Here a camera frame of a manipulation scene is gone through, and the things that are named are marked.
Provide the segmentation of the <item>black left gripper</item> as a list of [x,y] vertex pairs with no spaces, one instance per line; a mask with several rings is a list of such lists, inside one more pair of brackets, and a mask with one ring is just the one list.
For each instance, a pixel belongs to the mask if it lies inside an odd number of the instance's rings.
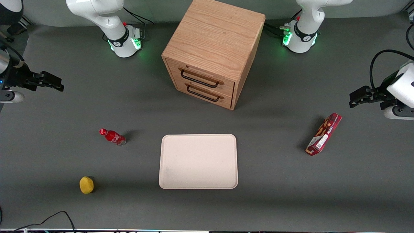
[[349,94],[349,107],[355,108],[358,105],[365,103],[374,103],[377,99],[381,99],[380,108],[385,110],[389,107],[395,106],[395,99],[402,99],[400,91],[396,89],[396,82],[404,75],[404,72],[395,71],[386,77],[379,87],[374,91],[369,86],[362,86]]

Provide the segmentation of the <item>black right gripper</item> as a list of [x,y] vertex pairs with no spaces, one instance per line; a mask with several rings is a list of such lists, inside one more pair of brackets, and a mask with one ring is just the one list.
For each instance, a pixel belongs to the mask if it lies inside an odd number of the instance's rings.
[[61,81],[61,78],[48,72],[32,72],[28,65],[24,63],[18,68],[13,65],[8,68],[5,75],[5,89],[20,87],[36,91],[37,87],[50,87],[63,92],[64,85],[61,84]]

